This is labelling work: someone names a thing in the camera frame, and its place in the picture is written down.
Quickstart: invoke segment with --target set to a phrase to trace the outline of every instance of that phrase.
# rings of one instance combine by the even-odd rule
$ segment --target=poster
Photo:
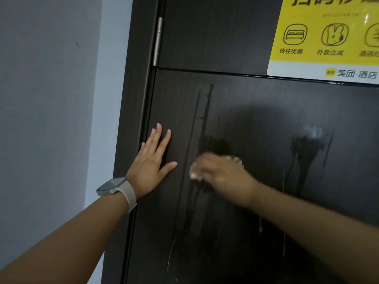
[[[267,75],[379,84],[379,0],[283,0]]]

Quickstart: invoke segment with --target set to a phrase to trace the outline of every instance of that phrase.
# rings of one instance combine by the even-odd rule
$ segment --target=rabbit icon
[[[349,27],[345,24],[330,24],[326,26],[322,35],[322,42],[325,46],[342,45],[348,38]]]

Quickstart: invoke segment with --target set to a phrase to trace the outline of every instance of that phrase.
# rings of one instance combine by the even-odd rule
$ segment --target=door panel
[[[283,0],[166,0],[159,66],[266,75]]]
[[[203,151],[242,159],[278,190],[379,225],[379,95],[374,87],[158,70],[150,113],[172,129],[178,167],[138,204],[129,283],[339,283],[190,165]]]

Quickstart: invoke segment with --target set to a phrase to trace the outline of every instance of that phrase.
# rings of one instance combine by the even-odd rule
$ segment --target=gray wall
[[[84,207],[102,0],[0,0],[0,268]]]
[[[113,176],[132,2],[103,0],[86,206],[97,199],[96,188]],[[90,284],[100,283],[102,267],[103,258],[92,274]]]

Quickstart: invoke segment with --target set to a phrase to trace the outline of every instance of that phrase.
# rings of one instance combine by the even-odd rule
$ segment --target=hand
[[[140,152],[126,174],[137,199],[152,191],[168,172],[178,165],[177,162],[170,162],[159,170],[162,156],[171,138],[171,131],[167,130],[166,136],[157,149],[161,134],[162,125],[157,124],[157,129],[151,131],[146,143],[142,143]]]
[[[217,192],[237,205],[248,207],[254,199],[258,181],[231,158],[206,152],[197,158],[190,173],[203,178]]]

